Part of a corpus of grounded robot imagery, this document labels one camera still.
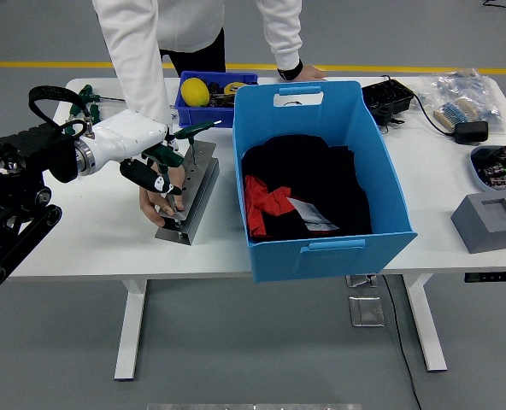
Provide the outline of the person's right hand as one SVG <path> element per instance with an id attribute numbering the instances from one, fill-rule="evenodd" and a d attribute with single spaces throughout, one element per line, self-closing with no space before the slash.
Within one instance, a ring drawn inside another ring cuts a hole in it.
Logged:
<path id="1" fill-rule="evenodd" d="M 185 169 L 183 166 L 170 167 L 168 169 L 168 176 L 170 182 L 181 188 L 185 181 Z M 146 189 L 139 188 L 139 207 L 144 216 L 156 226 L 162 227 L 165 225 L 164 218 L 159 214 L 162 212 L 167 216 L 173 216 L 176 211 L 185 209 L 182 196 L 173 195 L 173 203 L 161 194 L 147 191 Z"/>

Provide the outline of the person's left hand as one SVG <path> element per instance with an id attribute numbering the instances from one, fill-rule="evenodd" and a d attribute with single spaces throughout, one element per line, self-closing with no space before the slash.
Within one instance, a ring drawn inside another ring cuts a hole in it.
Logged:
<path id="1" fill-rule="evenodd" d="M 283 80 L 294 82 L 323 80 L 327 76 L 324 71 L 314 66 L 304 66 L 301 62 L 299 62 L 293 69 L 278 69 L 278 73 Z"/>

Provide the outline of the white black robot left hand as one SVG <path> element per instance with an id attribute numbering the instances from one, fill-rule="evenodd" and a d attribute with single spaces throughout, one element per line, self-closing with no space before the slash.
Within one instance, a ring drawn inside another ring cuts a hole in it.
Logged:
<path id="1" fill-rule="evenodd" d="M 75 142 L 79 175 L 96 173 L 115 161 L 122 176 L 147 191 L 179 195 L 182 190 L 170 182 L 168 169 L 181 166 L 184 157 L 164 143 L 168 136 L 166 125 L 126 109 Z"/>

